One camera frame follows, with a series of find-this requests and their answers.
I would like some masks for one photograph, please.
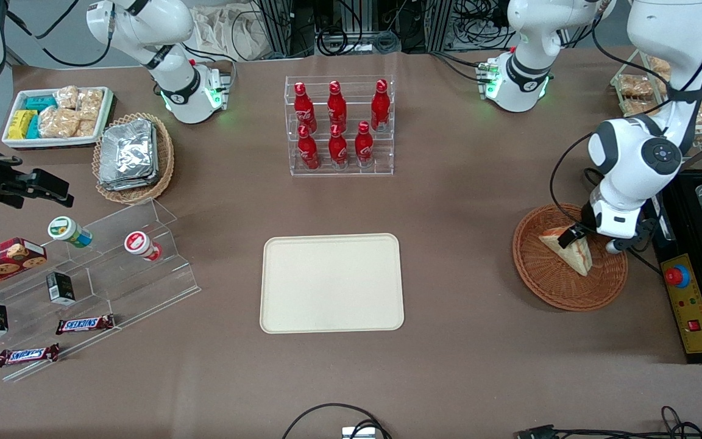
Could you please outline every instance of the brown table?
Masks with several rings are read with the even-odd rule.
[[[0,382],[0,438],[280,437],[301,411],[332,401],[408,438],[510,437],[544,423],[651,430],[665,404],[702,426],[702,366],[684,364],[660,278],[631,259],[611,305],[560,312],[512,263],[513,230],[550,202],[558,155],[619,114],[607,91],[617,68],[595,51],[565,50],[546,97],[510,114],[426,55],[248,63],[229,111],[193,126],[170,117],[142,68],[16,68],[16,90],[105,85],[120,99],[117,116],[166,122],[176,172],[160,201],[178,216],[175,239],[203,291],[27,380]],[[395,176],[290,177],[284,77],[354,73],[396,75]],[[90,150],[19,155],[71,182],[80,222],[121,208],[95,192]],[[580,169],[589,165],[583,148],[566,159],[561,200],[587,199]],[[46,241],[45,224],[65,212],[41,200],[1,208],[0,241]],[[259,328],[267,239],[374,232],[400,241],[402,328]],[[359,419],[329,409],[292,434],[337,437]]]

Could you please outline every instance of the red button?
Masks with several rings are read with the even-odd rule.
[[[669,268],[665,270],[665,283],[668,285],[678,285],[684,280],[682,270],[678,268]]]

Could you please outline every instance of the aluminum foil package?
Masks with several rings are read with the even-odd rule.
[[[156,127],[136,119],[102,134],[99,184],[109,191],[150,186],[159,178]]]

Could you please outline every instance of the yellow panel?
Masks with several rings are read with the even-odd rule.
[[[688,354],[702,353],[702,295],[695,281],[690,258],[684,254],[665,261],[661,264],[662,272],[664,273],[665,270],[677,265],[685,266],[690,272],[690,283],[683,288],[666,284],[673,314],[676,316],[677,325],[679,325],[679,335],[682,337],[685,352]],[[700,323],[700,330],[690,331],[687,325],[690,320],[697,320]]]

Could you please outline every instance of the control panel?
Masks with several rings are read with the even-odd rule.
[[[702,295],[690,257],[676,256],[661,267],[684,350],[688,354],[702,353]]]

